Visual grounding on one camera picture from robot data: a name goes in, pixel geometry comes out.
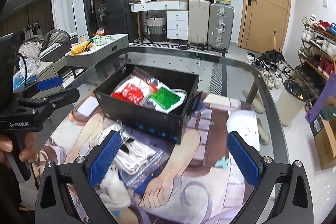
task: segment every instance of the anime tablecloth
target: anime tablecloth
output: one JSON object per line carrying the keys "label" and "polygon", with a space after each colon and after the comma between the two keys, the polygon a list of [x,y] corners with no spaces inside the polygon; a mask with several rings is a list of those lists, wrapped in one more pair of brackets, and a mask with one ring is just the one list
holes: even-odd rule
{"label": "anime tablecloth", "polygon": [[[106,118],[99,108],[83,116],[78,108],[89,94],[62,121],[33,164],[37,180],[41,179],[46,162],[73,162],[79,155],[87,155],[97,145],[97,136],[114,121]],[[251,105],[236,99],[202,94],[205,109],[195,113],[181,142],[177,145],[137,130],[125,128],[137,140],[152,147],[160,147],[168,161],[151,174],[143,191],[128,189],[131,206],[112,213],[120,224],[168,223],[230,223],[251,194],[244,177],[231,157],[226,138],[228,130],[236,130],[259,151],[259,135],[255,112]],[[74,204],[84,222],[85,211],[76,191],[69,185]],[[150,196],[163,190],[163,204],[154,207]]]}

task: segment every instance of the red sneaker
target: red sneaker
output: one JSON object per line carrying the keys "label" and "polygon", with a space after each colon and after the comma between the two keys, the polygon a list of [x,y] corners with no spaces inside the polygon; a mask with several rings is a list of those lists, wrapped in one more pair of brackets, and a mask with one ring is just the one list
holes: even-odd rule
{"label": "red sneaker", "polygon": [[328,22],[324,22],[322,20],[320,20],[320,23],[319,23],[319,28],[323,31],[327,31],[327,28],[331,27],[331,25],[328,23]]}
{"label": "red sneaker", "polygon": [[326,65],[323,75],[329,79],[330,75],[335,71],[334,64],[328,62]]}
{"label": "red sneaker", "polygon": [[327,64],[328,64],[328,60],[327,59],[325,59],[324,57],[321,57],[321,59],[320,59],[320,64],[319,64],[319,66],[318,66],[318,70],[320,71],[320,72],[323,72],[324,71],[324,69],[325,69],[325,67],[327,66]]}

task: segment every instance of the silver suitcase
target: silver suitcase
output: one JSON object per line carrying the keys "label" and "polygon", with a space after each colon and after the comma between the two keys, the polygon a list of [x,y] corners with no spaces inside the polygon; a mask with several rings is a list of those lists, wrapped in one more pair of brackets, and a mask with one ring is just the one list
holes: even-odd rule
{"label": "silver suitcase", "polygon": [[235,9],[225,4],[210,6],[208,49],[227,52],[231,42]]}
{"label": "silver suitcase", "polygon": [[210,2],[207,0],[189,1],[188,42],[207,43],[209,10]]}

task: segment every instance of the human hand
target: human hand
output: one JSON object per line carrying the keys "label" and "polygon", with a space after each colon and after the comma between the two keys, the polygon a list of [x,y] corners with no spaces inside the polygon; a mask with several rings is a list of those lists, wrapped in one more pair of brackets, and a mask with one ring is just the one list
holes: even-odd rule
{"label": "human hand", "polygon": [[[35,141],[36,141],[36,134],[35,132],[27,133],[25,136],[25,146],[20,154],[19,158],[23,161],[28,161],[29,163],[32,163],[37,156],[37,152],[35,150]],[[5,164],[8,168],[11,168],[11,164],[7,160],[5,152],[12,152],[13,150],[13,144],[10,138],[8,138],[6,135],[0,135],[0,163]]]}
{"label": "human hand", "polygon": [[146,191],[142,200],[139,203],[139,207],[160,207],[165,205],[173,191],[173,179],[163,177],[159,175],[153,178],[147,185]]}

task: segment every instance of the yellow bag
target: yellow bag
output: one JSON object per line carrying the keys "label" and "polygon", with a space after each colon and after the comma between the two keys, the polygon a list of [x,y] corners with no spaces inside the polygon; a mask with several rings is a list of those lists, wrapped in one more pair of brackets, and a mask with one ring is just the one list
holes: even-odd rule
{"label": "yellow bag", "polygon": [[83,43],[80,43],[73,48],[71,48],[71,56],[74,56],[76,54],[80,54],[81,52],[86,51],[88,48],[92,47],[92,41],[85,41]]}

